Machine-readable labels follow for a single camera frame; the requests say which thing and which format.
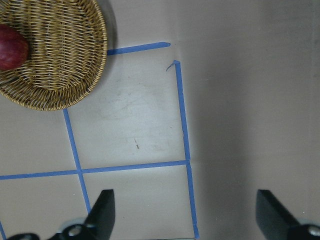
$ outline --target basket rim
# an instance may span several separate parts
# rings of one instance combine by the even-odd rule
[[[73,101],[66,101],[66,103],[59,104],[58,106],[50,106],[50,107],[39,107],[39,106],[34,106],[30,103],[25,103],[23,101],[19,101],[19,100],[15,99],[14,97],[12,97],[9,93],[4,92],[2,89],[0,89],[0,93],[4,97],[6,97],[7,99],[11,100],[12,102],[14,102],[20,106],[23,106],[23,107],[26,107],[29,109],[38,110],[38,111],[58,111],[58,110],[63,110],[63,109],[69,108],[69,107],[79,103],[81,100],[83,100],[85,97],[87,97],[92,92],[92,90],[95,88],[95,86],[99,82],[99,80],[103,74],[103,71],[105,69],[105,66],[106,66],[107,52],[108,52],[108,32],[107,32],[107,26],[106,26],[106,22],[105,22],[103,13],[101,11],[101,8],[100,8],[97,0],[90,0],[90,1],[92,2],[93,7],[96,10],[97,18],[99,21],[98,24],[102,30],[103,45],[102,45],[102,58],[101,58],[99,66],[97,67],[97,71],[95,73],[95,76],[92,79],[92,82],[90,83],[89,87]]]

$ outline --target blue tape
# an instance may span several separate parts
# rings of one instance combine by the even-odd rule
[[[84,174],[91,174],[91,173],[114,172],[114,171],[122,171],[122,170],[179,166],[179,165],[186,165],[187,163],[188,161],[181,160],[181,161],[156,162],[156,163],[125,165],[125,166],[109,166],[109,167],[83,169],[82,172]]]
[[[116,54],[128,54],[128,53],[134,53],[134,52],[145,51],[145,50],[167,48],[167,47],[170,47],[170,45],[171,43],[169,42],[161,41],[161,42],[138,45],[138,46],[116,48],[116,49],[108,50],[107,55],[110,56],[110,55],[116,55]]]
[[[1,224],[1,221],[0,221],[0,233],[1,233],[2,239],[6,240],[7,239],[6,233],[5,233],[4,227]]]
[[[192,169],[191,169],[191,165],[190,165],[191,156],[190,156],[190,147],[189,147],[184,89],[183,89],[183,83],[182,83],[183,81],[182,81],[181,63],[177,60],[174,60],[173,63],[167,68],[167,70],[173,65],[175,66],[176,84],[177,84],[177,88],[178,88],[180,117],[181,117],[182,131],[183,131],[184,154],[185,154],[185,159],[187,161],[186,174],[187,174],[187,179],[188,179],[188,190],[189,190],[189,200],[190,200],[193,232],[194,232],[194,237],[196,239],[198,239],[199,238],[199,230],[198,230],[198,226],[197,226],[194,184],[193,184],[193,178],[192,178]]]
[[[89,197],[88,197],[88,191],[86,188],[84,176],[82,174],[82,169],[81,169],[81,165],[80,165],[80,161],[79,161],[79,156],[78,156],[74,133],[73,133],[72,127],[71,127],[68,109],[63,109],[63,115],[64,115],[65,124],[66,124],[66,129],[67,129],[68,135],[69,135],[69,140],[70,140],[70,144],[71,144],[75,167],[77,170],[77,174],[79,176],[79,181],[80,181],[80,185],[81,185],[81,189],[82,189],[85,207],[86,207],[87,212],[90,213],[91,207],[90,207],[90,201],[89,201]]]
[[[14,174],[14,175],[3,175],[3,176],[0,176],[0,180],[52,177],[52,176],[61,176],[61,175],[72,175],[77,173],[78,171],[76,170],[24,173],[24,174]]]

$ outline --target red fruit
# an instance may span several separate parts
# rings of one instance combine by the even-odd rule
[[[0,24],[0,70],[21,67],[28,57],[28,42],[13,28]]]

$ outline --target apple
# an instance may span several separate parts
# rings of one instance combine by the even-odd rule
[[[0,24],[0,70],[21,67],[27,60],[28,52],[28,42],[19,32]]]

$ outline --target wicker basket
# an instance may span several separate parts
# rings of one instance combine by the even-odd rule
[[[0,0],[0,23],[28,41],[28,60],[0,71],[0,93],[41,111],[70,107],[99,81],[107,29],[96,0]]]

